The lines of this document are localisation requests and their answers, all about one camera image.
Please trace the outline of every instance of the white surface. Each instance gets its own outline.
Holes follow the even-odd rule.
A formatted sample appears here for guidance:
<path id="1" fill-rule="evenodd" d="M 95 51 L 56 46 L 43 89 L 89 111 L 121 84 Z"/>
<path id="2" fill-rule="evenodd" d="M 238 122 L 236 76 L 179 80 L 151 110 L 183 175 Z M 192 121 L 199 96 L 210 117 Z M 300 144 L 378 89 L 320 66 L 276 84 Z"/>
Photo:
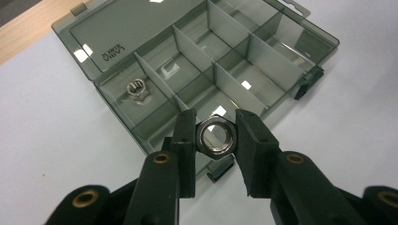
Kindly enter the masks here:
<path id="1" fill-rule="evenodd" d="M 398 188 L 398 2 L 300 0 L 341 40 L 326 76 L 272 131 L 337 187 Z M 75 188 L 111 191 L 144 155 L 51 33 L 0 67 L 0 224 L 42 224 Z M 247 198 L 238 167 L 203 178 L 181 201 L 181 224 L 274 224 L 269 201 Z"/>

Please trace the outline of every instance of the wooden surface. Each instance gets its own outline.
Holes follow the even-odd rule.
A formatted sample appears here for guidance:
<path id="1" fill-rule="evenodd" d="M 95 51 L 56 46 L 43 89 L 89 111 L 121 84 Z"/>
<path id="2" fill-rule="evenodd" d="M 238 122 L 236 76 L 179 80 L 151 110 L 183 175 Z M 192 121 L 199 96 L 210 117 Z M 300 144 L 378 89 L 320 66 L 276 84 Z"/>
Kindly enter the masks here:
<path id="1" fill-rule="evenodd" d="M 0 65 L 49 33 L 51 24 L 85 0 L 42 0 L 0 27 Z"/>

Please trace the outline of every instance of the white table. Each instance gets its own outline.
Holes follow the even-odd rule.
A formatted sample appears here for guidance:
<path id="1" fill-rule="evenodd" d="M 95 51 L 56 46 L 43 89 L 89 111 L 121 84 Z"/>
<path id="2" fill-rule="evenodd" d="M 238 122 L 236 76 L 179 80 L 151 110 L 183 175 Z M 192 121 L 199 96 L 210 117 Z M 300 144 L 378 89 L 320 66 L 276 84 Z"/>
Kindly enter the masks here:
<path id="1" fill-rule="evenodd" d="M 341 45 L 325 77 L 269 126 L 339 188 L 398 188 L 398 2 L 299 2 Z M 144 154 L 54 33 L 1 66 L 0 79 L 0 224 L 42 224 L 75 188 L 113 191 L 139 175 Z M 199 180 L 196 196 L 180 201 L 181 224 L 274 224 L 237 166 L 215 185 Z"/>

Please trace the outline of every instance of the gray transparent plastic box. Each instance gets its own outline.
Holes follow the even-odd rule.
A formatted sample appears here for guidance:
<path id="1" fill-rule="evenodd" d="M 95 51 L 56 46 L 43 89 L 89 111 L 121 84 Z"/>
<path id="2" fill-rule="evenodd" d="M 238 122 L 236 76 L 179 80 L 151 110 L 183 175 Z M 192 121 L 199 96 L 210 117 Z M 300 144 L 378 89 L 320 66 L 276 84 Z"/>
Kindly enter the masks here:
<path id="1" fill-rule="evenodd" d="M 161 150 L 188 109 L 197 121 L 216 113 L 234 122 L 235 109 L 267 117 L 305 94 L 339 44 L 276 0 L 159 2 L 92 0 L 53 24 L 146 154 Z M 207 141 L 222 135 L 210 129 Z M 196 171 L 217 176 L 231 163 L 198 154 Z"/>

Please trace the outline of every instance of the metal nut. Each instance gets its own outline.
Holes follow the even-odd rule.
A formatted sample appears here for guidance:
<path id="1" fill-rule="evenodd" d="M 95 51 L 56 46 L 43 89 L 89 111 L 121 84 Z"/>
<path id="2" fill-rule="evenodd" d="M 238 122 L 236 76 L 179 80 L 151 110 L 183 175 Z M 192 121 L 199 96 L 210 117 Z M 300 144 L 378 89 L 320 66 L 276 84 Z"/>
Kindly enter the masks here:
<path id="1" fill-rule="evenodd" d="M 144 105 L 144 100 L 150 95 L 146 89 L 145 82 L 141 79 L 135 79 L 127 85 L 127 93 L 131 100 L 139 105 Z"/>
<path id="2" fill-rule="evenodd" d="M 225 132 L 225 140 L 221 146 L 212 147 L 206 143 L 205 132 L 211 126 L 218 126 Z M 237 130 L 232 122 L 217 114 L 213 115 L 197 126 L 196 144 L 198 150 L 206 156 L 214 160 L 223 159 L 235 151 L 237 146 Z"/>

